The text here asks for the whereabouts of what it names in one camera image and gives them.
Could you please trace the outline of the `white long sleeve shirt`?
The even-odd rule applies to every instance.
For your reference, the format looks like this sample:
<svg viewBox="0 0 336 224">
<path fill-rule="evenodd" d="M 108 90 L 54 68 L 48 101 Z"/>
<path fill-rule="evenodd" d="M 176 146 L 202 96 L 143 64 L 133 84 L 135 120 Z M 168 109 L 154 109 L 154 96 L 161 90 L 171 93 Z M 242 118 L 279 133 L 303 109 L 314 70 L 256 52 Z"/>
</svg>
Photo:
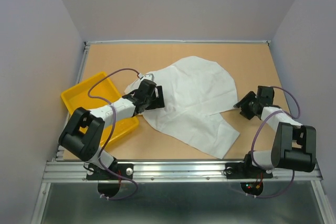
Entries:
<svg viewBox="0 0 336 224">
<path fill-rule="evenodd" d="M 156 71 L 148 71 L 162 86 L 165 107 L 142 113 L 148 124 L 166 136 L 160 159 L 187 158 L 198 150 L 223 158 L 239 137 L 221 115 L 238 101 L 233 77 L 218 63 L 197 56 L 182 58 Z"/>
</svg>

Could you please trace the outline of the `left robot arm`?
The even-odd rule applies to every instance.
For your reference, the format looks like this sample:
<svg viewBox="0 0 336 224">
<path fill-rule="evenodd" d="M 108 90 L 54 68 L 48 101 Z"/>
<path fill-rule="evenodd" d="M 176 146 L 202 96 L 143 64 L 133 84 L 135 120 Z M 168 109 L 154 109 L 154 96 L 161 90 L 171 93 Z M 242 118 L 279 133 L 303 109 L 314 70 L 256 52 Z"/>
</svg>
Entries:
<svg viewBox="0 0 336 224">
<path fill-rule="evenodd" d="M 137 89 L 114 103 L 91 110 L 75 109 L 58 143 L 81 161 L 98 167 L 104 178 L 113 178 L 117 172 L 116 159 L 100 146 L 103 130 L 111 126 L 111 131 L 114 131 L 116 123 L 121 120 L 164 107 L 162 86 L 143 79 Z"/>
</svg>

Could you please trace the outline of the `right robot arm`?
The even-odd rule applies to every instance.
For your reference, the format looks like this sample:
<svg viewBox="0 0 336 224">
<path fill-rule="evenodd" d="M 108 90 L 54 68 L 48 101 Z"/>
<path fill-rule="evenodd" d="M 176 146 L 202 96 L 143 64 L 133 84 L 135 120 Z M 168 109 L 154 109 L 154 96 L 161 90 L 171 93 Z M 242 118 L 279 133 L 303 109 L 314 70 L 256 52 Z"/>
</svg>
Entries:
<svg viewBox="0 0 336 224">
<path fill-rule="evenodd" d="M 298 115 L 294 116 L 274 104 L 275 89 L 292 97 Z M 276 86 L 258 86 L 257 92 L 248 92 L 234 108 L 240 109 L 240 115 L 248 120 L 257 117 L 262 121 L 241 165 L 244 175 L 253 177 L 260 171 L 266 172 L 275 168 L 307 173 L 314 170 L 317 161 L 316 129 L 297 122 L 301 110 L 298 101 L 290 92 Z M 256 151 L 256 141 L 266 124 L 275 132 L 272 148 L 268 151 Z"/>
</svg>

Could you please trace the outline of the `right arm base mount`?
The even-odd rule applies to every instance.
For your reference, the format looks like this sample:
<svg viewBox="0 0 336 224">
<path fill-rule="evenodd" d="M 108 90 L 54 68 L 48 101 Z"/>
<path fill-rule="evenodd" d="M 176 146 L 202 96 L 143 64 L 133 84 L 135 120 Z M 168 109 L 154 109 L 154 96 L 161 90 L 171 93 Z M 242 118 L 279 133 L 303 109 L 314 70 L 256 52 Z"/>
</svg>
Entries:
<svg viewBox="0 0 336 224">
<path fill-rule="evenodd" d="M 227 179 L 241 179 L 240 186 L 244 193 L 260 196 L 264 189 L 264 179 L 273 178 L 272 172 L 260 169 L 245 162 L 226 163 L 223 170 Z"/>
</svg>

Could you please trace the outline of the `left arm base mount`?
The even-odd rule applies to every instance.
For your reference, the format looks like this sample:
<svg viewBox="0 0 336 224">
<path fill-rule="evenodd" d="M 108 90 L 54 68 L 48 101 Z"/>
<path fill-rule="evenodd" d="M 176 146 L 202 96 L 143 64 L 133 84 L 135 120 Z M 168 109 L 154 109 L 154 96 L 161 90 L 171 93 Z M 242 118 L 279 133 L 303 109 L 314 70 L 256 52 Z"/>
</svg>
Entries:
<svg viewBox="0 0 336 224">
<path fill-rule="evenodd" d="M 108 169 L 94 164 L 84 163 L 86 180 L 97 182 L 100 198 L 106 200 L 122 200 L 132 197 L 139 189 L 133 179 L 134 165 L 132 163 L 114 162 Z"/>
</svg>

